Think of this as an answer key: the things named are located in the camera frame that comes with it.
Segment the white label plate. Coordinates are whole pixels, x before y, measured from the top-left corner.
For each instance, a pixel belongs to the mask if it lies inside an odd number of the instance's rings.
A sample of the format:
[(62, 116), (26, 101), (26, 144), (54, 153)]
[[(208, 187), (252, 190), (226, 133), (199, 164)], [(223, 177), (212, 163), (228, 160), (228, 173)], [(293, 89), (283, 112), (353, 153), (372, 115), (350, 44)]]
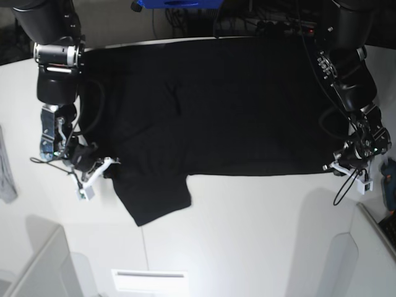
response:
[(186, 272), (111, 270), (118, 291), (131, 293), (189, 295)]

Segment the grey cloth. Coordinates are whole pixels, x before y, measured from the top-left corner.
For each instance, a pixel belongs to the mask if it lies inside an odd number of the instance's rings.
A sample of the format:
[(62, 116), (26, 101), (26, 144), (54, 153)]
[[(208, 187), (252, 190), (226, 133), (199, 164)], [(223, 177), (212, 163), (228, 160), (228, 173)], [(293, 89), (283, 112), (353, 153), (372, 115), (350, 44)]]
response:
[(6, 145), (1, 130), (1, 200), (10, 204), (18, 197), (11, 166), (7, 155)]

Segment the black keyboard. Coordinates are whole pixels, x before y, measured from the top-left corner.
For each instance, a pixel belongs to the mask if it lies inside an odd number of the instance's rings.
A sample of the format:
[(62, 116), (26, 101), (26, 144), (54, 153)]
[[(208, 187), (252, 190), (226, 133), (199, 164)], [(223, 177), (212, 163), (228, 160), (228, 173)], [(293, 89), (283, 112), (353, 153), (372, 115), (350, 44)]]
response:
[(379, 223), (380, 228), (386, 235), (387, 239), (390, 241), (391, 245), (396, 248), (396, 218), (395, 214), (384, 218)]

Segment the black T-shirt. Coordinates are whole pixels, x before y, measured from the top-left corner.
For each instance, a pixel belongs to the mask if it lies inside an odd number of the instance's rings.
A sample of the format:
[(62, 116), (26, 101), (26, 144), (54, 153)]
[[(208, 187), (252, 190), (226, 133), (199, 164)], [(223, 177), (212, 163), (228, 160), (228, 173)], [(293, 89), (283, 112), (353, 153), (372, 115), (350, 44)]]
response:
[(226, 38), (86, 52), (80, 126), (114, 157), (116, 195), (143, 226), (191, 205), (187, 177), (316, 174), (348, 123), (299, 38)]

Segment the blue glue gun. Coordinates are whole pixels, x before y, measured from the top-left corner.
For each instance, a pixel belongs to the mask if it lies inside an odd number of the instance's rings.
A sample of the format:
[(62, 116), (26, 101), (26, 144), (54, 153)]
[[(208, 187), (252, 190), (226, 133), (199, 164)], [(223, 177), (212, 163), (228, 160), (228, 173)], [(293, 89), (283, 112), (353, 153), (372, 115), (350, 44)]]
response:
[(385, 207), (391, 213), (395, 212), (395, 160), (388, 158), (380, 168), (382, 179), (382, 196)]

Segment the blue box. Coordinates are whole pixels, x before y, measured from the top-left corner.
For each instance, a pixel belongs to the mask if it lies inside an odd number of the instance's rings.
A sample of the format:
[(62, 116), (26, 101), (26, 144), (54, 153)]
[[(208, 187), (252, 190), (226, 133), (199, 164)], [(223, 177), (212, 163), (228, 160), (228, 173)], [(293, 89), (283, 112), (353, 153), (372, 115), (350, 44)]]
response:
[(218, 9), (222, 0), (139, 0), (146, 9)]

